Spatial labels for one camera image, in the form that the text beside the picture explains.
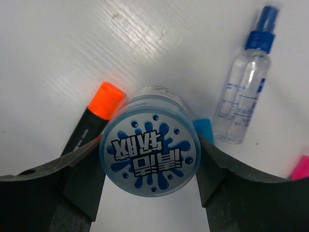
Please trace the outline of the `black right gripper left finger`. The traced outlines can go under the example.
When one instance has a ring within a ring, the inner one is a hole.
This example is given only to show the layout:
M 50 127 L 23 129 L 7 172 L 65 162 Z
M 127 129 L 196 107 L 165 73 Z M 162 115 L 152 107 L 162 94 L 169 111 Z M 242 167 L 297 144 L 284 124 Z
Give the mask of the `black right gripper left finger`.
M 18 175 L 1 176 L 0 230 L 90 231 L 105 179 L 100 139 Z

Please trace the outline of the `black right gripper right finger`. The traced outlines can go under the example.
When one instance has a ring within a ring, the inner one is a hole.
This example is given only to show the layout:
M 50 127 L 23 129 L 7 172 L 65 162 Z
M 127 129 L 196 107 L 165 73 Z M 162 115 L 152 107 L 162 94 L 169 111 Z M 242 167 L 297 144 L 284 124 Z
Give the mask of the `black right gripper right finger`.
M 212 232 L 307 232 L 309 180 L 255 169 L 200 137 L 196 173 Z

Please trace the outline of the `blue splash-label round jar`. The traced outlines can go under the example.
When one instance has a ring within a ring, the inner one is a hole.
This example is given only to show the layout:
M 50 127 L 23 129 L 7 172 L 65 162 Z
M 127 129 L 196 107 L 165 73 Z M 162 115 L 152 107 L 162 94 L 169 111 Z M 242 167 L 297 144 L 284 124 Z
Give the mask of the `blue splash-label round jar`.
M 122 190 L 160 197 L 196 174 L 201 145 L 185 102 L 160 86 L 127 97 L 102 133 L 99 155 L 107 177 Z

